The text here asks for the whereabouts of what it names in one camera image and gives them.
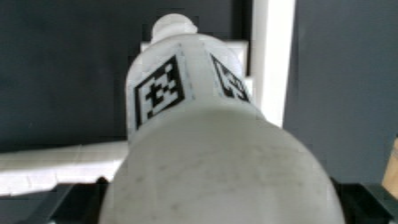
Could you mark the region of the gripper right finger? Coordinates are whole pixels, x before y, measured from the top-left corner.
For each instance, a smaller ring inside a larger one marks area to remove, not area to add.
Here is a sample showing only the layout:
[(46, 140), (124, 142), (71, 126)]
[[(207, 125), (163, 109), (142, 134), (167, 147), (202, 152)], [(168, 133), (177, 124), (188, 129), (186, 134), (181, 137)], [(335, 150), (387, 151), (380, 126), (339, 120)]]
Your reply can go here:
[(398, 199), (380, 184), (332, 179), (346, 224), (398, 224)]

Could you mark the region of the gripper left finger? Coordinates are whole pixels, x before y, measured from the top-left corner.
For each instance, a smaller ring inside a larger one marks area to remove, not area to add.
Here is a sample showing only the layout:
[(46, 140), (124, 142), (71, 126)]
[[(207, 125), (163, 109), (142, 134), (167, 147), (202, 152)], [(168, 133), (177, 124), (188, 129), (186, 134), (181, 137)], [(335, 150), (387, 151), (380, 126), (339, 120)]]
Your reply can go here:
[(99, 224), (108, 180), (58, 184), (19, 224)]

